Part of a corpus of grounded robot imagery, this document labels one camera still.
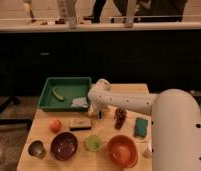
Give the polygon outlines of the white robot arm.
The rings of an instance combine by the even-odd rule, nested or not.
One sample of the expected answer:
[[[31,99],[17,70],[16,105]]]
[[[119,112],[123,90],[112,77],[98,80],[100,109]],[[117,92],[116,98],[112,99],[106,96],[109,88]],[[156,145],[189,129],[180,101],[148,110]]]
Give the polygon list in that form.
[[[186,91],[116,92],[99,79],[88,98],[96,111],[111,105],[151,116],[152,171],[201,171],[201,111]]]

